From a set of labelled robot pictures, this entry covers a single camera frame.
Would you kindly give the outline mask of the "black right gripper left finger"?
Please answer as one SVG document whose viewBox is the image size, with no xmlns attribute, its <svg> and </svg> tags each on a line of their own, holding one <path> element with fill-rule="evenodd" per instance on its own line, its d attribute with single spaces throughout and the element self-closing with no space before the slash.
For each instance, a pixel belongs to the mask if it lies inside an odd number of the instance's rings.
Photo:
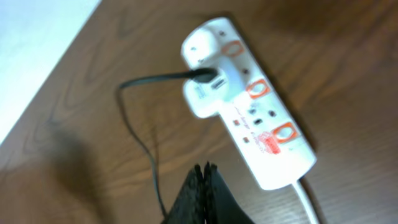
<svg viewBox="0 0 398 224">
<path fill-rule="evenodd" d="M 195 164 L 161 224 L 204 224 L 205 196 L 201 167 Z"/>
</svg>

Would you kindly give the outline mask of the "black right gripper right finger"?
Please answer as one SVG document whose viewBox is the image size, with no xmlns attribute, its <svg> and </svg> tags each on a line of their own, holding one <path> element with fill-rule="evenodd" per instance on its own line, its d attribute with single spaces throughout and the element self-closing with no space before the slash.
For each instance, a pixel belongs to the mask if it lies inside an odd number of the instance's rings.
<svg viewBox="0 0 398 224">
<path fill-rule="evenodd" d="M 209 224 L 254 224 L 239 206 L 216 164 L 204 168 L 205 220 Z"/>
</svg>

